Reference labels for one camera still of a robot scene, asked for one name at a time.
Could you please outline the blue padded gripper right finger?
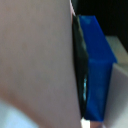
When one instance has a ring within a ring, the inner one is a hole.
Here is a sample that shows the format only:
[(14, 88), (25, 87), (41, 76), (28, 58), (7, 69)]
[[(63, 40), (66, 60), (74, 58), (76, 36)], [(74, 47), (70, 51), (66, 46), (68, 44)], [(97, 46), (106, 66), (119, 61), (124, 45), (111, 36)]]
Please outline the blue padded gripper right finger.
[(104, 36), (95, 16), (73, 17), (74, 63), (81, 117), (92, 128), (128, 128), (128, 53)]

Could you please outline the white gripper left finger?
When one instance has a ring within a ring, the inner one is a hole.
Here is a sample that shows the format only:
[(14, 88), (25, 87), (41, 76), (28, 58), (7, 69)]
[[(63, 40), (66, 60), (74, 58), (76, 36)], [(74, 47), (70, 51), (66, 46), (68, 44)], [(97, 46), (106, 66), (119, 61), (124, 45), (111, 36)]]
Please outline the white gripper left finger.
[(0, 99), (0, 128), (39, 128), (24, 113)]

